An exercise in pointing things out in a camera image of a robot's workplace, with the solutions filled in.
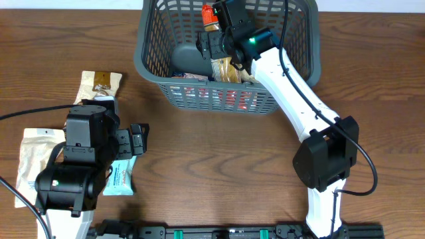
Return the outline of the orange spaghetti package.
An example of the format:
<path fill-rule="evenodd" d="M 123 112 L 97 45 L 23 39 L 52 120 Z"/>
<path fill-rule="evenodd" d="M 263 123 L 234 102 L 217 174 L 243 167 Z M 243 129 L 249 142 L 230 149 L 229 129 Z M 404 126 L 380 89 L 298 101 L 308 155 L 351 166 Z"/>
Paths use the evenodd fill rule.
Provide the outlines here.
<path fill-rule="evenodd" d="M 218 18 L 210 5 L 203 5 L 201 15 L 207 32 L 220 29 Z M 212 77 L 216 82 L 241 83 L 238 71 L 230 64 L 231 57 L 211 59 Z"/>

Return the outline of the beige powder bag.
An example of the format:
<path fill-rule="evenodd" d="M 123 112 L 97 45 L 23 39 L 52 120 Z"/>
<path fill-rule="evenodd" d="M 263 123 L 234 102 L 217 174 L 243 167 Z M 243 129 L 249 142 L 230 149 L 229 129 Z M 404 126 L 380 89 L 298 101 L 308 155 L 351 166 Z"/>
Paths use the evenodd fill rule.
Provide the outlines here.
<path fill-rule="evenodd" d="M 240 77 L 242 82 L 259 83 L 259 81 L 253 77 L 253 75 L 250 75 L 245 70 L 240 73 Z"/>

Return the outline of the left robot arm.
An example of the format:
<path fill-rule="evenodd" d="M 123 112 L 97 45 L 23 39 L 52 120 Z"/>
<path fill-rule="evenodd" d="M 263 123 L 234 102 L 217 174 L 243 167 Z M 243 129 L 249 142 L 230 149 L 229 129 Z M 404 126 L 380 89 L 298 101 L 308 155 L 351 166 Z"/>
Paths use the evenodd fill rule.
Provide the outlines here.
<path fill-rule="evenodd" d="M 39 238 L 85 238 L 112 163 L 144 154 L 148 134 L 146 123 L 120 129 L 113 96 L 71 106 L 66 140 L 52 150 L 35 180 Z"/>

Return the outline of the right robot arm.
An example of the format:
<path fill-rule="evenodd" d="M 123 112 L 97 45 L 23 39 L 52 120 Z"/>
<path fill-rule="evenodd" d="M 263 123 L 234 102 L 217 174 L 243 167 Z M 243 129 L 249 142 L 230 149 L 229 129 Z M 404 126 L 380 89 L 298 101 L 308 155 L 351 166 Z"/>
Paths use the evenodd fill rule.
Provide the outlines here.
<path fill-rule="evenodd" d="M 209 60 L 228 58 L 247 71 L 273 96 L 301 143 L 293 166 L 307 187 L 305 223 L 316 238 L 335 238 L 342 229 L 339 195 L 357 162 L 359 126 L 341 119 L 306 84 L 283 48 L 282 37 L 255 27 L 241 1 L 204 5 L 203 23 L 212 30 L 199 34 L 197 48 Z"/>

